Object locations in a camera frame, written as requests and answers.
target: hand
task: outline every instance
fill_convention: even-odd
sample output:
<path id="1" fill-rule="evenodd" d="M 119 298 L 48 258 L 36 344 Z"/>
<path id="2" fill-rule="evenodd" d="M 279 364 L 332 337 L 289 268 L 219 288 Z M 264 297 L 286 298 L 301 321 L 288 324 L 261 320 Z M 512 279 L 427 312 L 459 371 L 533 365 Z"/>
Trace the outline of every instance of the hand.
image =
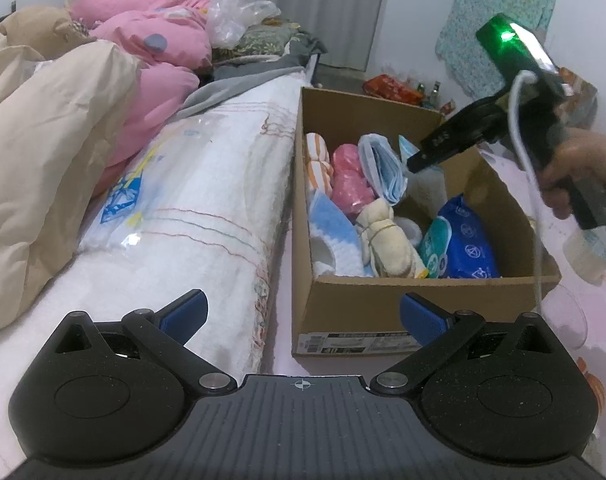
<path id="1" fill-rule="evenodd" d="M 555 187 L 559 180 L 592 176 L 606 186 L 606 136 L 575 128 L 569 131 L 573 137 L 557 147 L 551 163 L 539 176 L 543 202 L 561 220 L 572 214 L 572 208 L 568 192 Z"/>

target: white cable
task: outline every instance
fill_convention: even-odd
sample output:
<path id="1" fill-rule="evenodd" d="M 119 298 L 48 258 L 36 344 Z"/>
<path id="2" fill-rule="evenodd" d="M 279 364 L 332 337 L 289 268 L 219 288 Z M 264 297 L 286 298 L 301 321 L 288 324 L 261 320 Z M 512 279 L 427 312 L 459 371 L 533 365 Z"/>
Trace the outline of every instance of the white cable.
<path id="1" fill-rule="evenodd" d="M 534 210 L 534 220 L 536 224 L 534 232 L 534 301 L 536 305 L 536 312 L 541 314 L 541 267 L 543 258 L 543 249 L 541 244 L 541 207 L 540 207 L 540 192 L 539 183 L 537 176 L 534 173 L 532 162 L 528 156 L 525 146 L 523 146 L 523 139 L 521 138 L 521 131 L 519 129 L 519 106 L 521 104 L 521 91 L 524 84 L 535 84 L 538 78 L 534 72 L 529 70 L 521 70 L 512 84 L 512 90 L 510 91 L 510 100 L 508 105 L 508 124 L 510 128 L 510 139 L 516 151 L 516 155 L 519 157 L 519 161 L 525 174 L 528 177 L 528 189 L 530 192 L 530 202 L 532 202 L 532 208 Z"/>

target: white blanket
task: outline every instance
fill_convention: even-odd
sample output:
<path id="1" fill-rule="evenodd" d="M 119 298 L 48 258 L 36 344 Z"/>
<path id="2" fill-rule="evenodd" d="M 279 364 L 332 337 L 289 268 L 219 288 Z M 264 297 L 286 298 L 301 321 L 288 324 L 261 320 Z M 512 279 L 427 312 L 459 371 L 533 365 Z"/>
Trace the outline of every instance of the white blanket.
<path id="1" fill-rule="evenodd" d="M 222 119 L 174 190 L 173 208 L 144 219 L 134 247 L 81 252 L 25 316 L 0 331 L 0 478 L 24 459 L 7 416 L 10 396 L 72 310 L 119 320 L 200 288 L 209 318 L 187 348 L 239 381 L 258 371 L 303 85 L 302 73 L 283 76 L 206 112 Z M 199 119 L 168 128 L 186 133 L 190 121 Z"/>

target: wet wipes package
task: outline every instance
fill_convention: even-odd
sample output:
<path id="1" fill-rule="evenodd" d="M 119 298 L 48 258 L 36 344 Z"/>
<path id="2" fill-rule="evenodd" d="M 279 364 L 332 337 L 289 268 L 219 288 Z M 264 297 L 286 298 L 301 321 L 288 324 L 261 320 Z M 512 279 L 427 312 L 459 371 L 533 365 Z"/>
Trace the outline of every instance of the wet wipes package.
<path id="1" fill-rule="evenodd" d="M 430 278 L 500 278 L 481 221 L 462 194 L 441 208 L 419 254 Z"/>

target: metal screw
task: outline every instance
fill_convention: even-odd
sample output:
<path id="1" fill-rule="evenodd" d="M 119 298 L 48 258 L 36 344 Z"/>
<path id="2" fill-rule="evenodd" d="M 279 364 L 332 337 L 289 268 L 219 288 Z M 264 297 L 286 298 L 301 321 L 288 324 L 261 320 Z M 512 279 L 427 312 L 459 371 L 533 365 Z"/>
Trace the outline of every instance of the metal screw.
<path id="1" fill-rule="evenodd" d="M 403 388 L 407 384 L 407 377 L 398 372 L 385 372 L 377 377 L 377 382 L 384 388 Z"/>
<path id="2" fill-rule="evenodd" d="M 199 384 L 206 390 L 211 390 L 212 392 L 222 390 L 230 382 L 231 379 L 229 376 L 219 373 L 205 374 L 199 379 Z"/>

